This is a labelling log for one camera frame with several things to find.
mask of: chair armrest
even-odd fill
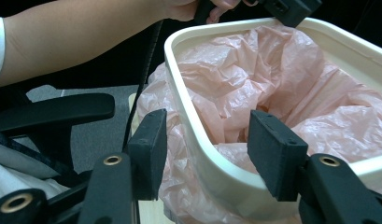
[[[7,136],[73,126],[115,114],[113,96],[85,93],[13,107],[0,113],[0,132]]]

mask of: metal grommet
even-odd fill
[[[321,161],[325,165],[329,165],[329,166],[333,166],[333,167],[340,165],[340,162],[337,161],[336,159],[331,158],[331,157],[326,157],[326,156],[320,157],[319,161]]]
[[[14,213],[26,207],[33,200],[33,195],[30,193],[22,193],[9,198],[1,206],[2,213]]]
[[[104,160],[105,165],[116,165],[121,162],[120,156],[110,156]]]

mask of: floor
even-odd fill
[[[82,172],[93,168],[94,161],[109,152],[121,151],[127,118],[129,116],[129,96],[136,92],[137,86],[101,88],[92,90],[55,90],[51,86],[43,86],[28,92],[32,101],[86,92],[105,92],[114,96],[116,104],[115,116],[112,119],[81,124],[73,127],[71,147],[75,170]],[[28,139],[21,140],[25,145],[33,147]],[[163,202],[140,202],[142,224],[174,223],[163,214]]]

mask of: pink plastic bag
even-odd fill
[[[225,158],[256,173],[247,155],[251,109],[280,118],[309,144],[309,154],[345,161],[382,155],[382,95],[327,62],[304,33],[258,27],[217,37],[177,56],[178,67],[210,141]],[[161,64],[138,100],[138,115],[166,108],[168,155],[160,198],[178,223],[299,223],[246,220],[203,193],[195,177],[175,97]]]

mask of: person's arm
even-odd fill
[[[60,0],[4,18],[0,86],[87,62],[156,21],[191,20],[196,7],[195,0]]]

